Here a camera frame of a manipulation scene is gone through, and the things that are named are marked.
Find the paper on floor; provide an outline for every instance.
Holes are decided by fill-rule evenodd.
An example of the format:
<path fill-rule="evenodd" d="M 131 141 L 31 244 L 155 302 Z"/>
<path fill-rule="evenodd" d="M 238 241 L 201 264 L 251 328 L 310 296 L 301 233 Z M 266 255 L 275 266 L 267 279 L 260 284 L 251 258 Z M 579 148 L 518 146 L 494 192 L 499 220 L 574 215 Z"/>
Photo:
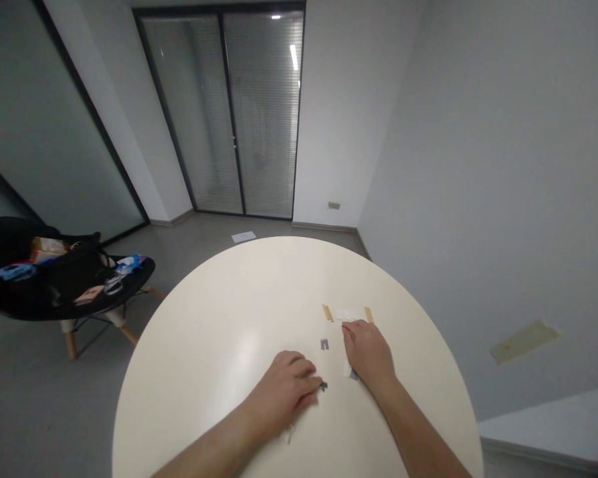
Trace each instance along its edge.
<path fill-rule="evenodd" d="M 256 239 L 253 231 L 241 232 L 240 234 L 235 234 L 233 236 L 233 241 L 235 241 L 235 243 L 250 239 Z"/>

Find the hand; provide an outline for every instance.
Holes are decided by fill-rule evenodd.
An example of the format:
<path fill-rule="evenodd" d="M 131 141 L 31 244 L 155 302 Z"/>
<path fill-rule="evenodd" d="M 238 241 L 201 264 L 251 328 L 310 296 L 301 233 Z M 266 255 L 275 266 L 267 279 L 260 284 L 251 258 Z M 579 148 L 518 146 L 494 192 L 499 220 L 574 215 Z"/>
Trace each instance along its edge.
<path fill-rule="evenodd" d="M 376 325 L 362 320 L 344 322 L 342 331 L 348 362 L 371 392 L 397 379 L 390 346 Z"/>
<path fill-rule="evenodd" d="M 279 352 L 240 408 L 250 418 L 256 439 L 268 441 L 283 432 L 310 405 L 323 380 L 299 352 Z"/>

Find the glass wall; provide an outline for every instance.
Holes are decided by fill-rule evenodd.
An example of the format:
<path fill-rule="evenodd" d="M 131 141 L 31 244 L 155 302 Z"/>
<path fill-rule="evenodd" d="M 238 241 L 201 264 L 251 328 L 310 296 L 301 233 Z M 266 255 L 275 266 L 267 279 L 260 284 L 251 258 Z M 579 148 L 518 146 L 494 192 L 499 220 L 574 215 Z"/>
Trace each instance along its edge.
<path fill-rule="evenodd" d="M 145 218 L 36 5 L 0 0 L 0 174 L 48 225 L 105 240 Z"/>

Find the table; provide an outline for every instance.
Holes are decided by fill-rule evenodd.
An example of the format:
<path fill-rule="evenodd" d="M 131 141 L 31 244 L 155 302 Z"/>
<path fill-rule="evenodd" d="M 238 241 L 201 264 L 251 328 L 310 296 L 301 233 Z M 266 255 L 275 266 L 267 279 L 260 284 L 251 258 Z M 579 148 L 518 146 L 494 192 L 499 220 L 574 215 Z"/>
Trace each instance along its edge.
<path fill-rule="evenodd" d="M 312 360 L 328 383 L 288 444 L 270 442 L 243 477 L 405 476 L 373 398 L 344 375 L 342 322 L 370 307 L 397 375 L 474 478 L 480 438 L 465 384 L 423 308 L 388 273 L 329 242 L 254 240 L 193 270 L 146 327 L 122 385 L 113 477 L 148 477 L 226 416 L 281 350 Z M 321 349 L 328 339 L 329 350 Z"/>

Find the tape strip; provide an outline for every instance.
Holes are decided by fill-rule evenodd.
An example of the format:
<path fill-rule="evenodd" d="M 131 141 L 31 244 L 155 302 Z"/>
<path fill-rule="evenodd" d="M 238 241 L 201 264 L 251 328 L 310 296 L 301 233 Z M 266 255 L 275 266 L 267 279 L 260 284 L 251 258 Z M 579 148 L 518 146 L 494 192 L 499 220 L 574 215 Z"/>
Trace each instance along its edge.
<path fill-rule="evenodd" d="M 324 312 L 326 313 L 326 319 L 330 322 L 334 322 L 332 314 L 330 313 L 330 308 L 326 304 L 322 304 L 322 307 L 324 308 Z"/>
<path fill-rule="evenodd" d="M 372 317 L 372 311 L 369 307 L 365 307 L 365 316 L 367 317 L 367 321 L 370 323 L 374 323 L 374 318 Z"/>

